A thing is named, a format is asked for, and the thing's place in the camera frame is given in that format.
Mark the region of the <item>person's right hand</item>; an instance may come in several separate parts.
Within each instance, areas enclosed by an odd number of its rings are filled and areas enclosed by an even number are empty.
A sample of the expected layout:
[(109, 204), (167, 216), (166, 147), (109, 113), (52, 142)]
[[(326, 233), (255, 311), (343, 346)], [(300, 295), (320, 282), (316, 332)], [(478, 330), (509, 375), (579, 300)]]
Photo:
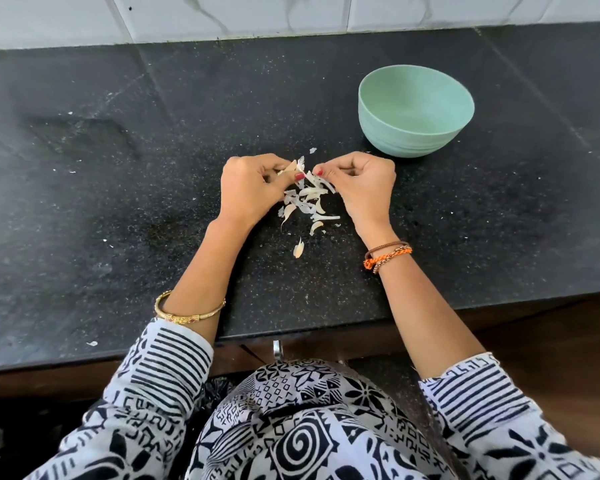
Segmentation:
[(399, 240), (390, 224), (396, 177), (392, 160), (352, 152), (316, 166), (338, 166), (346, 173), (346, 195), (341, 197), (356, 233), (369, 250)]

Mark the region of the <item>person's left hand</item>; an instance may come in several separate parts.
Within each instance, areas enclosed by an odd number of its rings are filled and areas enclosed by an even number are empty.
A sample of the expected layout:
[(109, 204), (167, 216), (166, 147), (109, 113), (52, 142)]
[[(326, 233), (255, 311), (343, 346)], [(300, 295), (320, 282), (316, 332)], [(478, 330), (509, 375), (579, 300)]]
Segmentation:
[(268, 195), (267, 180), (290, 164), (273, 153), (232, 157), (221, 176), (218, 220), (249, 232), (284, 195)]

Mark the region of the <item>white garlic skin strip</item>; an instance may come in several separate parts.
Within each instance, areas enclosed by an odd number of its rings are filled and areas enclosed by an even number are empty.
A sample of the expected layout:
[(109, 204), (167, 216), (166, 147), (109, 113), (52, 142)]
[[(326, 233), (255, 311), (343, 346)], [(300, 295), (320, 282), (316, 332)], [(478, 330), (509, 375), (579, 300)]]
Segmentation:
[(337, 193), (336, 189), (334, 188), (334, 186), (332, 186), (331, 183), (329, 183), (326, 179), (322, 177), (313, 175), (311, 171), (307, 171), (305, 173), (305, 180), (307, 180), (315, 188), (327, 189), (333, 194)]

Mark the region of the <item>person's right forearm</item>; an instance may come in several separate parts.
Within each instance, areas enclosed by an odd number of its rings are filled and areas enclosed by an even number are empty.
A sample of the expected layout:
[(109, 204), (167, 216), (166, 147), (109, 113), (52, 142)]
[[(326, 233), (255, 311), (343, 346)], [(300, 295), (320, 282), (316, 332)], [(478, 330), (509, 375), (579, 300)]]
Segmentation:
[(400, 337), (421, 379), (437, 378), (451, 366), (486, 352), (400, 240), (371, 249), (391, 255), (378, 269)]

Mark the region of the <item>person's left forearm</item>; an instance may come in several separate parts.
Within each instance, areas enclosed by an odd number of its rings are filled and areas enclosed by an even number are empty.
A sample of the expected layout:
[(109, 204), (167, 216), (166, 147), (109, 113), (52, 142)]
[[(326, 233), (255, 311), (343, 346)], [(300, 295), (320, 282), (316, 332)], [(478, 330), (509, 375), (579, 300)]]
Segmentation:
[[(162, 309), (175, 315), (195, 315), (208, 313), (218, 307), (226, 298), (235, 261), (250, 231), (236, 229), (220, 222), (218, 218), (213, 220), (191, 263), (171, 295), (162, 302)], [(219, 315), (183, 326), (213, 346)]]

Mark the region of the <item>pile of garlic peels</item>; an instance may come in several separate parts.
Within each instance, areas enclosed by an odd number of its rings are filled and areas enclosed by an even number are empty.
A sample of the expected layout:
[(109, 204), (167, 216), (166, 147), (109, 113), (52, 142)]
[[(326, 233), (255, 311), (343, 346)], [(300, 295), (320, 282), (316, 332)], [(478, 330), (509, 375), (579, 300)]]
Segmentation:
[[(295, 160), (304, 174), (311, 171), (306, 166), (305, 155), (301, 155)], [(302, 256), (309, 239), (326, 234), (326, 225), (341, 226), (342, 217), (328, 213), (322, 206), (322, 200), (328, 195), (335, 194), (327, 189), (315, 188), (305, 180), (305, 177), (286, 190), (282, 206), (278, 211), (278, 217), (281, 219), (280, 227), (283, 228), (296, 214), (301, 215), (300, 222), (308, 226), (308, 230), (301, 232), (298, 242), (293, 247), (294, 258), (298, 259)]]

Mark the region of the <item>mint green bowl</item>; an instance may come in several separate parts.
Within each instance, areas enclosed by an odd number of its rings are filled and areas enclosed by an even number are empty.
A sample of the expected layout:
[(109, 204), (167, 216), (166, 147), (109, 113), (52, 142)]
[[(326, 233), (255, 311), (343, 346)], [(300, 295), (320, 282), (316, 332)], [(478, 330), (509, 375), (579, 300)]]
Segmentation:
[(429, 155), (471, 122), (469, 90), (432, 68), (398, 64), (367, 74), (358, 88), (358, 118), (373, 147), (397, 158)]

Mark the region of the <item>gold bangle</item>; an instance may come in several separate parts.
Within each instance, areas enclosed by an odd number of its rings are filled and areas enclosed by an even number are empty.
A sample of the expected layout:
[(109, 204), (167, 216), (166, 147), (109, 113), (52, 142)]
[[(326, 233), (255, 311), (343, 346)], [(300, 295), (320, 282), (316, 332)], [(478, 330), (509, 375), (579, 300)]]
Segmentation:
[(209, 319), (215, 315), (218, 315), (220, 311), (226, 306), (226, 299), (223, 299), (221, 304), (213, 309), (212, 311), (204, 314), (195, 314), (195, 315), (175, 315), (165, 312), (162, 309), (162, 302), (165, 301), (172, 293), (172, 290), (165, 291), (161, 295), (159, 295), (154, 302), (154, 313), (155, 316), (165, 320), (167, 322), (172, 322), (179, 325), (190, 324), (193, 322), (200, 322), (206, 319)]

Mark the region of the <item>black and white patterned garment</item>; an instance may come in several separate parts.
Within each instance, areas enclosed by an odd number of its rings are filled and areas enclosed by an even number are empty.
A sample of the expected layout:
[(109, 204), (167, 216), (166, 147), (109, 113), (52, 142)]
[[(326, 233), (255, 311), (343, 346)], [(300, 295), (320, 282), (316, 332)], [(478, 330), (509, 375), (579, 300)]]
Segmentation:
[[(24, 480), (166, 480), (214, 350), (154, 319), (81, 425)], [(515, 386), (490, 353), (419, 382), (443, 437), (472, 480), (600, 480), (586, 456)], [(321, 360), (274, 362), (211, 412), (186, 480), (458, 480), (381, 389)]]

